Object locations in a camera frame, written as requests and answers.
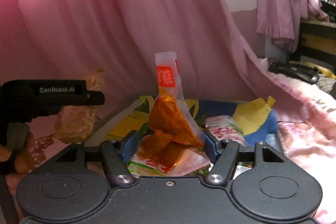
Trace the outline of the dark wooden desk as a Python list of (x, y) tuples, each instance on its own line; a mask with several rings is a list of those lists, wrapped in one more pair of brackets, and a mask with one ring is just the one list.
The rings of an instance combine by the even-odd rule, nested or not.
[(300, 61), (302, 56), (335, 67), (335, 23), (302, 20), (299, 26), (298, 46), (290, 55), (290, 59)]

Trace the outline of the orange clear snack packet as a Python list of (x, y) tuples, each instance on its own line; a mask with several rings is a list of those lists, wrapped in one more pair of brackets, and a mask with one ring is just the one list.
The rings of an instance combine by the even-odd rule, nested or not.
[(158, 96), (150, 107), (147, 131), (127, 167), (135, 177), (185, 176), (210, 166), (205, 135), (185, 103), (177, 54), (155, 54)]

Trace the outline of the beige crumbly snack packet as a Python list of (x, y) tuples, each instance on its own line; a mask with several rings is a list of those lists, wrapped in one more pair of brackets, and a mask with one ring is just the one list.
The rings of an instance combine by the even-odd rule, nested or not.
[[(84, 77), (88, 90), (103, 91), (105, 88), (105, 71), (92, 72)], [(85, 142), (92, 136), (95, 123), (98, 121), (97, 112), (100, 106), (65, 106), (57, 115), (53, 138), (63, 143), (76, 141)]]

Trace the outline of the colourful snack storage box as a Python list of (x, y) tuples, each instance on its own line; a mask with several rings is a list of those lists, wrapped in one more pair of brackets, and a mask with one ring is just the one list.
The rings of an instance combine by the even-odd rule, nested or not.
[[(97, 124), (93, 136), (86, 142), (86, 145), (97, 146), (109, 139), (121, 140), (132, 130), (137, 131), (140, 138), (143, 137), (147, 131), (147, 120), (154, 99), (154, 96), (140, 96), (122, 112), (110, 114)], [(277, 138), (278, 121), (275, 111), (272, 110), (274, 105), (272, 98), (267, 101), (256, 99), (248, 103), (207, 100), (186, 100), (185, 103), (194, 121), (207, 133), (209, 133), (205, 127), (207, 118), (228, 115), (242, 129), (247, 146), (252, 147), (256, 142), (264, 141), (276, 149), (281, 148)], [(210, 166), (195, 174), (206, 174)]]

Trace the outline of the pink floral blanket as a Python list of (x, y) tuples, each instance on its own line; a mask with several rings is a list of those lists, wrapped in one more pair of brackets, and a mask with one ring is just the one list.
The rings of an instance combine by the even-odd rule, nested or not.
[(307, 119), (301, 123), (280, 122), (280, 140), (285, 155), (311, 174), (321, 185), (323, 198), (315, 219), (335, 223), (335, 99), (303, 81), (268, 71), (268, 59), (259, 59), (268, 73), (306, 107)]

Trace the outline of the black box on desk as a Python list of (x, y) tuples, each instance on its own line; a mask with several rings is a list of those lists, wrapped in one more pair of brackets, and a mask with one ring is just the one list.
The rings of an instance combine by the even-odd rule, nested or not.
[(336, 20), (336, 5), (334, 2), (329, 0), (319, 0), (322, 4), (321, 9), (323, 12), (327, 13), (332, 23)]

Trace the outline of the white green snack packet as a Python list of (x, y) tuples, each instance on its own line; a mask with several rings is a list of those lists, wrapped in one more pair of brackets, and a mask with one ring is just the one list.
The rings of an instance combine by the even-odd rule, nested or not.
[(234, 140), (240, 145), (247, 146), (242, 129), (231, 116), (220, 115), (207, 118), (205, 127), (219, 141)]

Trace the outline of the tied purple curtain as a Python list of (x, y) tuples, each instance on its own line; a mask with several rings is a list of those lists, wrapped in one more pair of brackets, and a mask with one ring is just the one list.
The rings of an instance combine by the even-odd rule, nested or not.
[(257, 32), (274, 46), (294, 53), (302, 19), (327, 20), (319, 0), (257, 0)]

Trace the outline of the black handbag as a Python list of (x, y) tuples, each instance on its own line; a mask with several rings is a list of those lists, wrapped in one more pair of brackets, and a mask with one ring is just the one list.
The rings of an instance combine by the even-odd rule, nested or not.
[(298, 79), (311, 85), (316, 84), (319, 80), (318, 70), (307, 67), (303, 64), (274, 61), (269, 66), (269, 71), (276, 74), (282, 74), (293, 79)]

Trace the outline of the large pink curtain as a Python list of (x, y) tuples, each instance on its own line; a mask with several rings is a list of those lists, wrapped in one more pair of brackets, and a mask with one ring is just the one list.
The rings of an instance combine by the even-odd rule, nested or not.
[(155, 54), (178, 56), (187, 98), (276, 99), (279, 121), (306, 107), (263, 71), (225, 0), (1, 0), (1, 82), (104, 71), (105, 117), (157, 92)]

